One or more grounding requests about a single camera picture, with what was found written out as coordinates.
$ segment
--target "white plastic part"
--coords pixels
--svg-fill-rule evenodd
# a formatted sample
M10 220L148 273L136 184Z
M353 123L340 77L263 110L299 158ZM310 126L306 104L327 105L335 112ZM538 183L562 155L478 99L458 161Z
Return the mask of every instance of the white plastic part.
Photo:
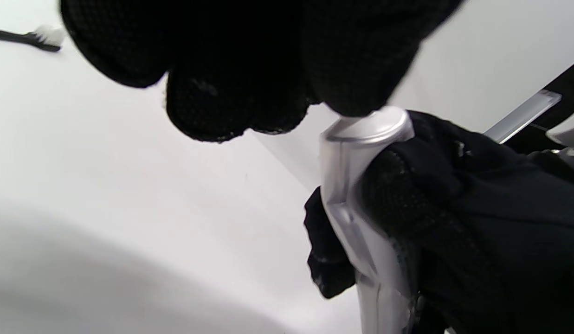
M546 135L554 142L567 146L569 148L567 154L574 156L574 113L567 120L547 131Z
M357 270L363 334L407 334L412 327L413 250L375 227L359 207L357 184L384 148L413 136L408 112L393 106L342 118L322 134L322 202Z

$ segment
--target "black knit glove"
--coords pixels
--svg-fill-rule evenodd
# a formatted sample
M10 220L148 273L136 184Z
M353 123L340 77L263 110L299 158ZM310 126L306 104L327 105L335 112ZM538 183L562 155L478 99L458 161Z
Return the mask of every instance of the black knit glove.
M429 306L458 334L574 333L574 183L483 135L411 117L416 137L370 164L361 201L422 249ZM318 192L306 210L308 264L331 297L353 285L352 267Z
M347 116L382 107L460 1L61 0L61 11L103 74L147 87L167 72L174 125L225 141L290 131L320 101Z

